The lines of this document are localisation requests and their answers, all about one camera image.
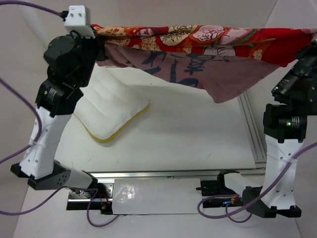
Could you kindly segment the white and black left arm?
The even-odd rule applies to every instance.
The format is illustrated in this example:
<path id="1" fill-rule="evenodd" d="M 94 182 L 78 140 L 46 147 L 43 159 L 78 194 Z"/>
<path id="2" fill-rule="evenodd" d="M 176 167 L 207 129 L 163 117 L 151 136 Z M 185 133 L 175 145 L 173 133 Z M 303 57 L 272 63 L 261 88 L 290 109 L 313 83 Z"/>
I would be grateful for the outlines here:
<path id="1" fill-rule="evenodd" d="M 81 36 L 71 31 L 53 39 L 44 52 L 48 64 L 47 79 L 36 96 L 36 121 L 27 149 L 20 163 L 11 171 L 27 178 L 34 190 L 69 187 L 87 198 L 98 192 L 98 181 L 85 171 L 64 166 L 55 154 L 66 124 L 88 86 L 100 46 L 96 36 Z"/>

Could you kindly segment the white pillow with yellow edge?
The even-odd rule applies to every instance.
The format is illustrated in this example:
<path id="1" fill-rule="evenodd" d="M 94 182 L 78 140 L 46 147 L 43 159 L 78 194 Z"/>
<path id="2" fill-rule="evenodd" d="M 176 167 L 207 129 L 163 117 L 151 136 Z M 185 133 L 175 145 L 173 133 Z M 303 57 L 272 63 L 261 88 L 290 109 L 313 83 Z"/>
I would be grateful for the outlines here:
<path id="1" fill-rule="evenodd" d="M 109 143 L 150 105 L 150 99 L 95 65 L 74 114 L 98 143 Z"/>

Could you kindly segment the red and pink patterned pillowcase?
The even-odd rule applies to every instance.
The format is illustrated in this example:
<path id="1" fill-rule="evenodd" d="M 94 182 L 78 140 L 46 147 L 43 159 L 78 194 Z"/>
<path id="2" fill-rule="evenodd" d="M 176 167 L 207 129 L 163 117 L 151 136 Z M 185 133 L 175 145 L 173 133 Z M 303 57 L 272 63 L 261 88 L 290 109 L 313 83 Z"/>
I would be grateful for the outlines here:
<path id="1" fill-rule="evenodd" d="M 204 89 L 216 103 L 231 100 L 280 67 L 317 37 L 316 28 L 214 25 L 101 27 L 105 60 L 170 83 Z"/>

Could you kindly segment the aluminium side rail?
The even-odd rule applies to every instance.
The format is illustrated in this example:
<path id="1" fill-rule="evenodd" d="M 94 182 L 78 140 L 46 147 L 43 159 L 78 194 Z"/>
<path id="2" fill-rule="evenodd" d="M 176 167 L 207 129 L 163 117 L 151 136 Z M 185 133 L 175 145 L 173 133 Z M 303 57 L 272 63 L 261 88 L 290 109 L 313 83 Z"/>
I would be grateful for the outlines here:
<path id="1" fill-rule="evenodd" d="M 247 93 L 242 93 L 237 97 L 242 113 L 244 124 L 247 130 L 248 140 L 251 146 L 253 158 L 256 164 L 266 162 L 266 152 L 260 137 L 260 131 L 256 124 L 255 116 L 252 111 L 250 100 Z"/>

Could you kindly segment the white glossy cover plate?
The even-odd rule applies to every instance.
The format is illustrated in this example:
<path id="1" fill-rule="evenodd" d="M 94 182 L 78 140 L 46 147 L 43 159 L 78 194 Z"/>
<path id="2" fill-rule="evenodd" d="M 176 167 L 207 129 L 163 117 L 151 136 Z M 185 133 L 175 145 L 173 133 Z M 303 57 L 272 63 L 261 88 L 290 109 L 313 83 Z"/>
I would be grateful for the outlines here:
<path id="1" fill-rule="evenodd" d="M 202 200 L 198 178 L 116 179 L 112 211 L 116 215 L 196 214 Z"/>

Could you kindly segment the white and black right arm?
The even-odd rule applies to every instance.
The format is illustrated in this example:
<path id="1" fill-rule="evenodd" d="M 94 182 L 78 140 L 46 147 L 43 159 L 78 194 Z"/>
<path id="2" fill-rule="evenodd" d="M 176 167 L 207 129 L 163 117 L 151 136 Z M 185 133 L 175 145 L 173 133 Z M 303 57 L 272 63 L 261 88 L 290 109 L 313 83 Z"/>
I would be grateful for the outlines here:
<path id="1" fill-rule="evenodd" d="M 221 194 L 231 190 L 243 201 L 241 210 L 261 218 L 282 215 L 298 218 L 302 210 L 294 198 L 298 157 L 313 148 L 303 147 L 308 117 L 317 114 L 317 42 L 296 54 L 297 62 L 271 93 L 276 105 L 267 104 L 263 117 L 266 168 L 263 186 L 251 185 L 239 173 L 226 173 L 216 182 Z"/>

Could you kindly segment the aluminium table edge rail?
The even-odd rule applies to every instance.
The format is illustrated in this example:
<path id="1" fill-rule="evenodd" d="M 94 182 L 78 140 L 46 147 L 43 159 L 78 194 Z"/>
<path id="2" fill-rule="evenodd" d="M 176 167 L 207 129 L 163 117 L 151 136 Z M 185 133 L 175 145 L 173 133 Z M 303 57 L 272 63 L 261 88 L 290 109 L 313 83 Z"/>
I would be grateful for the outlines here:
<path id="1" fill-rule="evenodd" d="M 182 179 L 216 177 L 220 170 L 153 171 L 153 172 L 90 172 L 98 179 Z"/>

